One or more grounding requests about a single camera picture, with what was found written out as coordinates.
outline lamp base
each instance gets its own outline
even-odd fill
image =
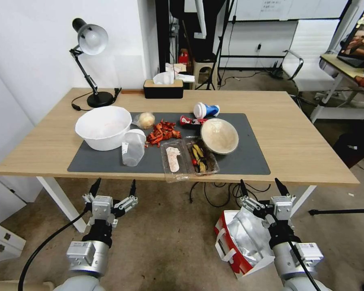
[[[93,108],[111,105],[114,102],[114,97],[109,92],[98,92],[98,97],[94,94],[87,99],[88,105]]]

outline desk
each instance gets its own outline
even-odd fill
[[[67,168],[82,139],[74,131],[84,114],[72,109],[73,98],[89,92],[73,88],[0,164],[0,175],[36,176],[70,220],[78,216],[54,177],[165,180],[155,173],[78,173]],[[76,100],[86,108],[86,98]],[[182,99],[145,99],[140,93],[120,94],[115,105],[131,112],[191,112],[198,102],[220,105],[224,113],[245,113],[271,170],[270,175],[195,177],[190,181],[284,183],[306,185],[294,211],[316,185],[353,185],[358,180],[286,92],[185,90]],[[75,226],[85,230],[81,219]]]
[[[321,55],[321,59],[324,60],[329,66],[338,71],[332,88],[328,91],[328,94],[324,96],[318,106],[313,110],[310,115],[311,122],[314,123],[318,118],[324,119],[364,119],[364,108],[343,108],[343,107],[326,107],[327,102],[332,97],[334,91],[337,89],[343,78],[355,83],[355,77],[364,77],[364,68],[352,67],[337,58],[337,55]],[[357,92],[352,94],[341,105],[350,104]]]

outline stool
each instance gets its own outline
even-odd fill
[[[195,82],[193,83],[193,90],[196,89],[199,85],[201,85],[200,83],[198,83],[198,78],[199,78],[199,71],[201,71],[201,69],[203,68],[209,68],[209,74],[211,72],[211,70],[213,69],[213,60],[207,60],[207,61],[200,61],[197,62],[194,60],[194,70],[193,70],[193,75],[195,78]],[[214,85],[214,88],[217,90],[217,63],[216,66],[214,67],[214,71],[213,71],[213,76],[212,76],[212,82]],[[205,90],[206,89],[206,84],[203,85],[200,90]]]

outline black tissue box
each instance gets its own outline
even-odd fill
[[[147,99],[180,99],[183,97],[183,81],[174,80],[174,84],[154,84],[153,80],[145,80],[144,97]]]

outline lamp shade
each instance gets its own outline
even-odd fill
[[[108,34],[101,26],[87,24],[81,18],[73,20],[73,28],[78,33],[78,44],[87,55],[98,55],[108,44]]]

